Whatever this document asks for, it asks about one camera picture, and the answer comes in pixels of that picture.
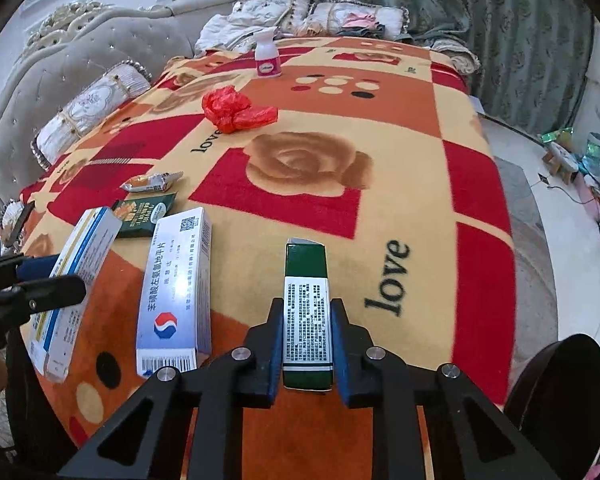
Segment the blue yellow medicine box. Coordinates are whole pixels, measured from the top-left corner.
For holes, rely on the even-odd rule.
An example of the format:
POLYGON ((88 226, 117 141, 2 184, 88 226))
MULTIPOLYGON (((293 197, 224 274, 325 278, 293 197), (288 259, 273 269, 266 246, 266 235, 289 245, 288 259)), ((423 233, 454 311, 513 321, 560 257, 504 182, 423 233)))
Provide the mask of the blue yellow medicine box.
POLYGON ((28 351, 34 368, 51 382, 68 377, 88 298, 120 228, 110 208, 87 209, 50 271, 52 289, 44 309, 32 316, 28 351))

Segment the white blue logo medicine box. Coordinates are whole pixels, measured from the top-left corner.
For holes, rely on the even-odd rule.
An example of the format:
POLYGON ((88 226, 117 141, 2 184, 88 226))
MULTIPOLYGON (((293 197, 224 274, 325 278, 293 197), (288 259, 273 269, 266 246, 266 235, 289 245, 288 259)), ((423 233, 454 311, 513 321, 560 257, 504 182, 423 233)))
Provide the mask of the white blue logo medicine box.
POLYGON ((158 221, 138 305, 138 376, 164 366, 189 372, 211 356, 211 235, 201 207, 158 221))

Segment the dark green snack packet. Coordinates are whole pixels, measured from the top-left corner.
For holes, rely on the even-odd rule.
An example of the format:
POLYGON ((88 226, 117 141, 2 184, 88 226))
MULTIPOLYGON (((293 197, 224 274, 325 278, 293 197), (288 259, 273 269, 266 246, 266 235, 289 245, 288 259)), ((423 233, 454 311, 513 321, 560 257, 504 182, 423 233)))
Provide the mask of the dark green snack packet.
POLYGON ((118 238, 152 237, 156 224, 171 210, 175 193, 116 200, 112 212, 121 220, 118 238))

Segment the orange silver candy wrapper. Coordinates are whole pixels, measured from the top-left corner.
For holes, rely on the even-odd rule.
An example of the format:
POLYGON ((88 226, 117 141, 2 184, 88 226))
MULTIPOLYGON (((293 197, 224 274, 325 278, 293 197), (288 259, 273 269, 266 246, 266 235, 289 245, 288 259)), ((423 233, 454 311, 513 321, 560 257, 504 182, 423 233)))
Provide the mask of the orange silver candy wrapper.
POLYGON ((128 193, 163 192, 184 176, 183 171, 145 174, 124 181, 120 188, 128 193))

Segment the green silver medicine box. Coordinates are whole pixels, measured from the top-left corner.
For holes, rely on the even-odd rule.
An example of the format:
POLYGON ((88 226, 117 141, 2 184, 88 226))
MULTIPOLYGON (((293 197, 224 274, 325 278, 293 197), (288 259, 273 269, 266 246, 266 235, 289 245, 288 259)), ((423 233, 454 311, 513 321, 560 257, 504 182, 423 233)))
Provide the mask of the green silver medicine box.
POLYGON ((325 246, 291 238, 285 247, 283 385, 332 388, 332 324, 325 246))

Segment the black round trash bin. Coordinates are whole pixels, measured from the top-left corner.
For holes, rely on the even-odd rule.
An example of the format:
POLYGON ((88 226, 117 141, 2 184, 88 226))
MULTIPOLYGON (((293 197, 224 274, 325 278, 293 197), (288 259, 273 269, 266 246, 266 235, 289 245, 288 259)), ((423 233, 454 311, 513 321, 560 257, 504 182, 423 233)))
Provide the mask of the black round trash bin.
POLYGON ((561 479, 583 479, 600 450, 600 345, 574 334, 542 349, 504 413, 561 479))

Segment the grey floor rug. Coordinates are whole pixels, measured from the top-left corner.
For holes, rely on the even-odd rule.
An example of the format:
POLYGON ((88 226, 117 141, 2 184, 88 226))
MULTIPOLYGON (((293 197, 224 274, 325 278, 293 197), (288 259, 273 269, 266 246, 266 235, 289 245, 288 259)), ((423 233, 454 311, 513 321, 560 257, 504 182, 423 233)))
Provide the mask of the grey floor rug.
POLYGON ((516 322, 509 387, 543 348, 558 339, 552 260, 538 205, 524 170, 495 159, 500 174, 515 253, 516 322))

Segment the white cylindrical bolster pillow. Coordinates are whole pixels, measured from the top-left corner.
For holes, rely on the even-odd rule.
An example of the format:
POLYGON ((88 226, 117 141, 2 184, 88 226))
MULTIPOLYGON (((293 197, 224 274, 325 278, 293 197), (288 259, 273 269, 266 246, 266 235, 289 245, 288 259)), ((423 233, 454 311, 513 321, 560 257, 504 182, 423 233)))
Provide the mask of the white cylindrical bolster pillow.
POLYGON ((31 151, 44 171, 114 110, 150 88, 148 70, 132 60, 112 66, 61 107, 31 141, 31 151))

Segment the grey tufted headboard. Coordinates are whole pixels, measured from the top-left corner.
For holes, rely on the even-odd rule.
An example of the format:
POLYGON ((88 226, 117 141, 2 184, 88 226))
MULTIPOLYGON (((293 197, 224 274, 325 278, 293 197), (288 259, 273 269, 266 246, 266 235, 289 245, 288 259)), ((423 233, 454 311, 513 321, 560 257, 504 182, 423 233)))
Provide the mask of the grey tufted headboard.
POLYGON ((58 9, 64 24, 41 27, 0 94, 0 213, 42 174, 30 143, 71 99, 122 61, 159 75, 177 55, 192 56, 201 29, 235 0, 175 0, 149 10, 98 2, 58 9))

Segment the red orange patterned blanket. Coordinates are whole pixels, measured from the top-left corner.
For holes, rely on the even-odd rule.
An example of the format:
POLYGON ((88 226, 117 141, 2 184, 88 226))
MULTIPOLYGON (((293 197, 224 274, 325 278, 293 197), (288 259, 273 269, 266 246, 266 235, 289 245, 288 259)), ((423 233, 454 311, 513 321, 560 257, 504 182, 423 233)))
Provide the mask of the red orange patterned blanket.
POLYGON ((440 53, 381 40, 287 39, 282 74, 249 54, 174 58, 25 188, 24 250, 57 254, 87 209, 120 185, 183 171, 176 211, 212 224, 212 351, 263 322, 283 292, 291 238, 325 246, 329 288, 350 320, 411 364, 453 362, 506 398, 515 257, 498 168, 466 87, 440 53), (222 134, 202 97, 234 86, 278 121, 222 134))

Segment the crumpled red plastic bag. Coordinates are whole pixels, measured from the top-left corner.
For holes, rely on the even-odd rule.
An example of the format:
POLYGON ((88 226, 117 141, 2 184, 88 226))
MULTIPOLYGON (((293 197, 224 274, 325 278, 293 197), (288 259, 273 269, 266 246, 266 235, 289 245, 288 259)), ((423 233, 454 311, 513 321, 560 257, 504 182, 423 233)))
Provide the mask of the crumpled red plastic bag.
POLYGON ((278 121, 275 106, 255 106, 248 96, 234 86, 226 86, 206 93, 201 100, 204 117, 222 134, 251 130, 278 121))

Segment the small wooden stool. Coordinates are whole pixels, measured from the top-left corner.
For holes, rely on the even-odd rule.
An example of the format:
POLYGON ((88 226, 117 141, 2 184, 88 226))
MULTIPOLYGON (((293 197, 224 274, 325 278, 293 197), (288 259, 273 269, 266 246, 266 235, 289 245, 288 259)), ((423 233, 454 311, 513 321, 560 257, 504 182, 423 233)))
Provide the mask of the small wooden stool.
POLYGON ((547 144, 542 161, 550 168, 550 174, 552 176, 560 174, 565 184, 570 184, 579 172, 577 159, 556 142, 547 144))

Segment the white pink pill bottle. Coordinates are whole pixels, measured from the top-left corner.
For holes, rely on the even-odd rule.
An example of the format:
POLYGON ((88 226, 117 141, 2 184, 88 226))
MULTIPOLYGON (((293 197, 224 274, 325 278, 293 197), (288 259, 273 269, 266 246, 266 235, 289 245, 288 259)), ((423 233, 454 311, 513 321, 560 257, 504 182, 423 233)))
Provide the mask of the white pink pill bottle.
POLYGON ((256 42, 254 62, 256 71, 261 78, 272 78, 282 74, 280 56, 275 44, 276 27, 269 27, 256 32, 253 39, 256 42))

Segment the cream embroidered pillow left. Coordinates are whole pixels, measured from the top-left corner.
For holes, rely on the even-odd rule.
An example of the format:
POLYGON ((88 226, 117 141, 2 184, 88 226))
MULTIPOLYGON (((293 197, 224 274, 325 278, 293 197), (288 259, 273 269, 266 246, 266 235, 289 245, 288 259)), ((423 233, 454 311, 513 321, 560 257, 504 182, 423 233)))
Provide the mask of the cream embroidered pillow left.
POLYGON ((239 0, 230 16, 246 25, 277 26, 295 32, 306 20, 312 0, 239 0))

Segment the cream embroidered pillow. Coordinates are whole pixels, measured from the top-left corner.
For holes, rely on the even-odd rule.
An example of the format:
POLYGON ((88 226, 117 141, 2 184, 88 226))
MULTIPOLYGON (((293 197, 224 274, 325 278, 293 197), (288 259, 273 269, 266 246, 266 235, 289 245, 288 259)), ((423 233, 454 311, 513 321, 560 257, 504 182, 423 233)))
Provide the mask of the cream embroidered pillow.
POLYGON ((312 0, 239 0, 230 16, 246 25, 277 26, 295 32, 306 20, 312 0))
POLYGON ((367 32, 385 40, 397 40, 407 33, 410 14, 407 8, 376 6, 353 0, 314 3, 303 22, 307 29, 326 35, 367 32))

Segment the cream embroidered pillow right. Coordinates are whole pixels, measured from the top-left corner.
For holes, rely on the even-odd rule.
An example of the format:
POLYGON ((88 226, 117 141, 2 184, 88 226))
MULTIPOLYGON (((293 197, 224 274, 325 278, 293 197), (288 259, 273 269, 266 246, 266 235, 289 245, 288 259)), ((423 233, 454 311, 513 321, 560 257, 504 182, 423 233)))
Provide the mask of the cream embroidered pillow right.
POLYGON ((410 14, 407 8, 376 6, 353 0, 314 3, 303 22, 307 29, 326 35, 367 32, 385 40, 397 40, 407 33, 410 14))

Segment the folded clothes pile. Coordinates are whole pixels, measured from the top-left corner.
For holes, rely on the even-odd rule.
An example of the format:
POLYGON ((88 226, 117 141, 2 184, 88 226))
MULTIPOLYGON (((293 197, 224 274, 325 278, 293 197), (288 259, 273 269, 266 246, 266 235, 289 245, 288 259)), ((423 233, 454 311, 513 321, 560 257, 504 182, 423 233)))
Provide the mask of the folded clothes pile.
POLYGON ((382 39, 385 37, 385 25, 373 14, 349 13, 338 30, 339 36, 382 39))

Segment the green patterned curtain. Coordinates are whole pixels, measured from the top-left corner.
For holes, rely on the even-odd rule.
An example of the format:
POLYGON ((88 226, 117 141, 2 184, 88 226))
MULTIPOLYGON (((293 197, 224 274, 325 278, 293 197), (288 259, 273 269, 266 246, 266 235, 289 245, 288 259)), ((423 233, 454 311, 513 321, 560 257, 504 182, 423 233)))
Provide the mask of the green patterned curtain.
POLYGON ((474 52, 481 67, 468 87, 486 114, 530 134, 576 117, 594 32, 583 0, 355 1, 406 9, 416 42, 454 38, 474 52))

